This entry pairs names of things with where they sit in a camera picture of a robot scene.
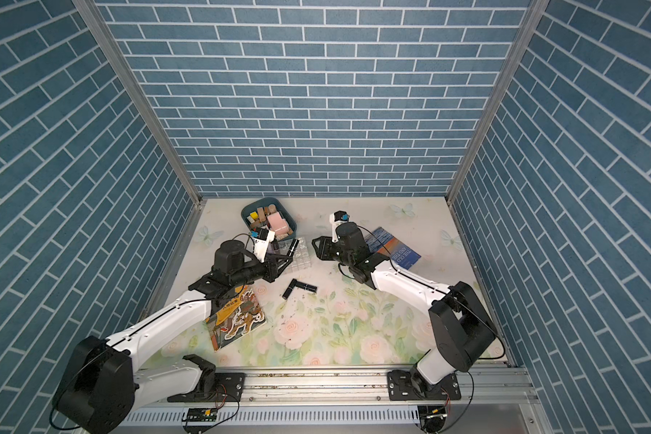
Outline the clear acrylic lipstick organizer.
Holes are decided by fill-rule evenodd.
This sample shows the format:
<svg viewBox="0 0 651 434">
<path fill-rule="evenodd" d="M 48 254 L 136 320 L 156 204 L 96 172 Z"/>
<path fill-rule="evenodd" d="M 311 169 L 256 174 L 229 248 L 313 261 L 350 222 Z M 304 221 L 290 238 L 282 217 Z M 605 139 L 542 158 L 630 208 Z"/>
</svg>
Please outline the clear acrylic lipstick organizer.
<svg viewBox="0 0 651 434">
<path fill-rule="evenodd" d="M 292 262 L 287 266 L 284 273 L 294 273 L 297 271 L 304 271 L 311 267 L 311 258 L 309 256 L 309 249 L 307 248 L 307 243 L 303 237 L 282 240 L 278 242 L 273 242 L 269 251 L 271 253 L 278 253 L 282 255 L 289 255 L 291 245 L 293 242 L 296 242 L 297 245 L 293 251 Z"/>
</svg>

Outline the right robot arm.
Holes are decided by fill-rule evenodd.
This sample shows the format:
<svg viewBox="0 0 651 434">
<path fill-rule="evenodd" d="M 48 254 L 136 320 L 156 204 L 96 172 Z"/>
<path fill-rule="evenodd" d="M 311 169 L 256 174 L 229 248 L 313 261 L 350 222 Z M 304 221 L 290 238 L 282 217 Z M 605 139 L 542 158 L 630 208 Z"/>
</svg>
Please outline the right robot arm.
<svg viewBox="0 0 651 434">
<path fill-rule="evenodd" d="M 417 394 L 428 395 L 449 375 L 468 372 L 497 339 L 497 328 L 475 289 L 463 281 L 440 284 L 407 271 L 390 253 L 371 251 L 354 222 L 339 225 L 333 236 L 312 240 L 312 246 L 320 260 L 347 267 L 357 282 L 429 316 L 434 347 L 410 372 Z"/>
</svg>

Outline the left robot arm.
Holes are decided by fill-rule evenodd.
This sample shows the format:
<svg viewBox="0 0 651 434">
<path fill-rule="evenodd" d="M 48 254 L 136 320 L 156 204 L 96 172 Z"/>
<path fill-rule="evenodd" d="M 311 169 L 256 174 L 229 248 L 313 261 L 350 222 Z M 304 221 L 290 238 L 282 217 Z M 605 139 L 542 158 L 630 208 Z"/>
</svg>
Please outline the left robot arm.
<svg viewBox="0 0 651 434">
<path fill-rule="evenodd" d="M 151 371 L 141 368 L 157 351 L 189 327 L 204 321 L 213 341 L 230 343 L 266 319 L 249 286 L 275 281 L 293 261 L 298 241 L 286 253 L 253 251 L 238 240 L 223 242 L 211 271 L 170 305 L 126 330 L 76 345 L 52 398 L 52 414 L 61 413 L 74 428 L 109 433 L 130 412 L 154 401 L 181 403 L 223 399 L 214 363 L 197 354 Z"/>
</svg>

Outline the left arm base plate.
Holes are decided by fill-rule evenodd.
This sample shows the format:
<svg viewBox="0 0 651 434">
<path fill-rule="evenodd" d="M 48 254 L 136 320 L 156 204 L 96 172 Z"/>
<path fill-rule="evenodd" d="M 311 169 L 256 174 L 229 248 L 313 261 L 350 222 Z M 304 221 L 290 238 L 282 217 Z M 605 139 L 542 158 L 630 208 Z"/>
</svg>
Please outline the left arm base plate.
<svg viewBox="0 0 651 434">
<path fill-rule="evenodd" d="M 209 401 L 220 401 L 229 395 L 241 399 L 246 374 L 217 373 L 213 363 L 196 354 L 184 356 L 183 361 L 199 368 L 200 377 L 193 390 L 169 396 L 167 398 L 169 403 L 209 403 Z"/>
</svg>

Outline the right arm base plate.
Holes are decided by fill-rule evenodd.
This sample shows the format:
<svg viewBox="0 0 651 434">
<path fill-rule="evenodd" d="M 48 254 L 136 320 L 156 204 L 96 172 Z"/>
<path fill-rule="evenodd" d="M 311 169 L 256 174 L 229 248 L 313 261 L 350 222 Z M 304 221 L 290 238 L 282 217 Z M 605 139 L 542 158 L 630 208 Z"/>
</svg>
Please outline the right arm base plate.
<svg viewBox="0 0 651 434">
<path fill-rule="evenodd" d="M 391 401 L 458 401 L 461 399 L 458 378 L 449 374 L 438 383 L 428 383 L 415 368 L 410 371 L 392 370 L 387 373 Z"/>
</svg>

